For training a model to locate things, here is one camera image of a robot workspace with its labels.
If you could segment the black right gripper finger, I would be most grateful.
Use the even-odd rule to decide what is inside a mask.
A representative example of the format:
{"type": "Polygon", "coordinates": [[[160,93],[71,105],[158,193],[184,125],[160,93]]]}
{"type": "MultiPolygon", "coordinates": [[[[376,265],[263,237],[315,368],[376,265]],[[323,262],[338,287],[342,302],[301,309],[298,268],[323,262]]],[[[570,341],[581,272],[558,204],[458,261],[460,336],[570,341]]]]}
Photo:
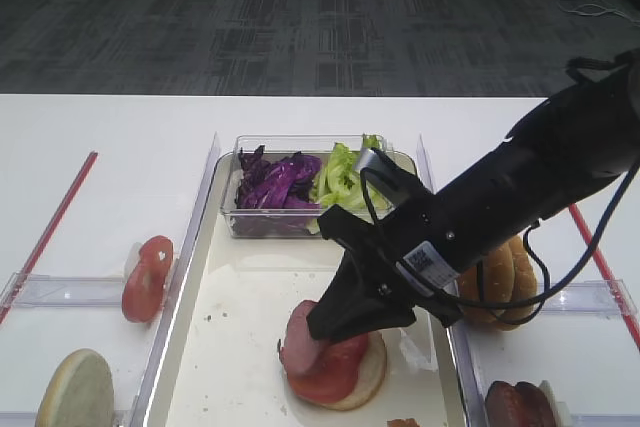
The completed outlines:
{"type": "Polygon", "coordinates": [[[361,252],[374,246],[377,230],[373,224],[333,205],[318,218],[321,236],[332,240],[344,249],[361,252]]]}
{"type": "Polygon", "coordinates": [[[348,340],[416,321],[410,289],[392,267],[346,251],[320,300],[307,315],[315,340],[348,340]]]}

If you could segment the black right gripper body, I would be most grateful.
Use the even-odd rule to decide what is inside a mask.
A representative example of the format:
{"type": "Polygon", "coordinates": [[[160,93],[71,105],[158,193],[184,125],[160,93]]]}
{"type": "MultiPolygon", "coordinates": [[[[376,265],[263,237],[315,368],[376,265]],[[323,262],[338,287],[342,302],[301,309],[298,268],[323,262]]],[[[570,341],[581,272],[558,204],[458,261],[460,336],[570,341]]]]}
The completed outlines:
{"type": "MultiPolygon", "coordinates": [[[[525,251],[527,252],[527,242],[526,239],[521,237],[525,251]]],[[[440,256],[440,254],[435,250],[431,243],[424,241],[414,249],[412,249],[409,253],[407,253],[403,260],[398,264],[398,270],[406,274],[410,282],[413,283],[416,287],[439,287],[444,288],[449,283],[453,282],[457,287],[456,280],[461,275],[457,273],[455,270],[450,268],[450,266],[444,261],[444,259],[440,256]]],[[[462,312],[462,307],[475,307],[479,309],[486,309],[490,311],[492,314],[495,314],[497,310],[507,310],[514,309],[519,307],[514,307],[514,304],[519,301],[511,301],[507,303],[489,303],[484,301],[472,301],[463,299],[457,294],[453,297],[453,300],[450,302],[450,305],[457,308],[461,315],[464,316],[462,312]]],[[[520,326],[531,321],[542,309],[544,303],[537,302],[531,305],[533,306],[534,311],[529,316],[516,321],[515,324],[520,326]]]]}

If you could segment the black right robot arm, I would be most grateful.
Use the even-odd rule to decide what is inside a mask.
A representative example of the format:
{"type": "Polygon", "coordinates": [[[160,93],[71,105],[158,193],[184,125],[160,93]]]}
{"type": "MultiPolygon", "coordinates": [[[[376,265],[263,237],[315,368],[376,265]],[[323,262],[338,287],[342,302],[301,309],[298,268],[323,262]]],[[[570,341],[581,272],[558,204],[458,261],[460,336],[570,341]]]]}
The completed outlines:
{"type": "Polygon", "coordinates": [[[312,338],[404,327],[415,307],[450,326],[469,301],[448,286],[491,250],[609,185],[626,192],[639,169],[639,53],[574,58],[566,72],[570,87],[437,192],[381,150],[361,151],[363,191],[380,192],[392,210],[363,220],[333,206],[320,216],[321,235],[344,255],[308,314],[312,338]]]}

